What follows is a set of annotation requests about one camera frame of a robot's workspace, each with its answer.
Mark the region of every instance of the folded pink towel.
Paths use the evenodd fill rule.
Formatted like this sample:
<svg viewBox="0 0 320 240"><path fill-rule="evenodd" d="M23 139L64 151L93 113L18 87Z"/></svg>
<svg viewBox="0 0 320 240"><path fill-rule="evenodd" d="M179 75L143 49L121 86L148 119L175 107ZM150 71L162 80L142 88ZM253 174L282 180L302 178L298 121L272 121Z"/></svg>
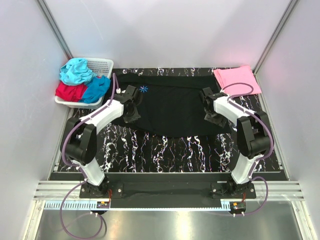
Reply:
<svg viewBox="0 0 320 240"><path fill-rule="evenodd" d="M260 94L261 89L251 71L250 66L241 66L231 69L217 69L213 71L220 87L223 89L225 86L234 83L245 83L253 87L251 94ZM227 87L224 92L229 95L246 94L251 91L249 86L237 84Z"/></svg>

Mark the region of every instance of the clothes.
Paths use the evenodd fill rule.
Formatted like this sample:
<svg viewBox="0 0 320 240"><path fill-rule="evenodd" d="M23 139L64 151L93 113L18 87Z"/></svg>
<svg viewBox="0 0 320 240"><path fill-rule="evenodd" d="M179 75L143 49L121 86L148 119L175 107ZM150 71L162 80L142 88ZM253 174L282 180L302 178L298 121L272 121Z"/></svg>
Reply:
<svg viewBox="0 0 320 240"><path fill-rule="evenodd" d="M222 128L204 120L206 113L199 92L207 87L214 93L219 92L213 75L138 76L128 73L119 75L118 81L122 90L132 85L142 92L142 102L137 106L141 118L125 123L120 117L113 124L177 138L230 133L228 124Z"/></svg>
<svg viewBox="0 0 320 240"><path fill-rule="evenodd" d="M55 95L67 102L79 102L87 88L83 83L77 86L68 86L60 81Z"/></svg>
<svg viewBox="0 0 320 240"><path fill-rule="evenodd" d="M213 71L220 87L223 89L233 83L246 83L253 87L253 94L260 94L261 89L253 75L250 66L241 66L231 69L216 69ZM246 94L251 88L243 84L227 87L224 92L229 95Z"/></svg>
<svg viewBox="0 0 320 240"><path fill-rule="evenodd" d="M60 68L60 80L69 86L88 83L97 76L87 67L88 61L84 58L72 58Z"/></svg>
<svg viewBox="0 0 320 240"><path fill-rule="evenodd" d="M106 76L96 76L90 82L86 83L86 86L88 88L79 102L92 104L106 94L110 87L110 79Z"/></svg>

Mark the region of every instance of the light blue cloth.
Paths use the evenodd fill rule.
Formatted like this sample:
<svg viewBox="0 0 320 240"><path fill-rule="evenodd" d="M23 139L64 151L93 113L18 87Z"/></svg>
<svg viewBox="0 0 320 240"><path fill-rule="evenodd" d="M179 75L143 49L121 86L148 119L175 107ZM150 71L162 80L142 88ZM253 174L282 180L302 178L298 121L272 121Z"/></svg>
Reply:
<svg viewBox="0 0 320 240"><path fill-rule="evenodd" d="M84 58L72 58L60 68L60 80L69 86L88 83L97 76L87 67L88 61Z"/></svg>
<svg viewBox="0 0 320 240"><path fill-rule="evenodd" d="M106 76L94 77L90 82L85 84L88 88L82 95L79 103L92 104L95 103L106 94L110 87L110 79Z"/></svg>

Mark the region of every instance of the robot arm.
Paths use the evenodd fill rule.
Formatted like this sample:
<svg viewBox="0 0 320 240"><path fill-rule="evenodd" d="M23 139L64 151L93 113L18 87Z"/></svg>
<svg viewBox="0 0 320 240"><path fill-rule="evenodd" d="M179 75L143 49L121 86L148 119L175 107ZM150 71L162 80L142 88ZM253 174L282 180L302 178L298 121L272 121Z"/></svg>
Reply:
<svg viewBox="0 0 320 240"><path fill-rule="evenodd" d="M73 164L78 165L86 175L87 182L92 186L100 187L105 180L105 174L96 160L97 134L114 119L123 117L126 123L140 118L136 104L142 100L141 92L129 85L124 93L115 94L110 103L108 100L103 106L80 119L71 117L66 122L60 150L70 131L81 121L88 119L68 139L65 155Z"/></svg>
<svg viewBox="0 0 320 240"><path fill-rule="evenodd" d="M235 102L231 104L229 97L223 92L213 94L209 87L200 92L200 98L206 112L205 119L220 126L230 120L237 129L237 145L240 155L231 173L230 186L227 187L231 194L252 179L253 170L258 164L256 160L266 154L270 149L271 142L264 127L246 112L258 117L270 129L267 114L263 111L255 112L243 108Z"/></svg>

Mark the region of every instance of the black marble tabletop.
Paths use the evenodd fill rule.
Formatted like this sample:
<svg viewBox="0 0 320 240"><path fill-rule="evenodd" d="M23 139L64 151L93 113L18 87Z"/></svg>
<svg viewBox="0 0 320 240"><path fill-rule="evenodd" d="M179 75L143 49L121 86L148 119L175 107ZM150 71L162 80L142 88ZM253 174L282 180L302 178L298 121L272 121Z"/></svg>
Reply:
<svg viewBox="0 0 320 240"><path fill-rule="evenodd" d="M117 75L135 73L147 76L207 76L215 68L125 68L114 69ZM258 95L236 98L242 106L261 110ZM73 116L80 118L90 109L74 109ZM216 136L172 138L152 135L109 124L97 136L96 159L105 172L230 172L237 163L239 150L235 126L229 122L231 133ZM277 172L276 154L259 162L256 171ZM59 163L58 172L77 172L74 167Z"/></svg>

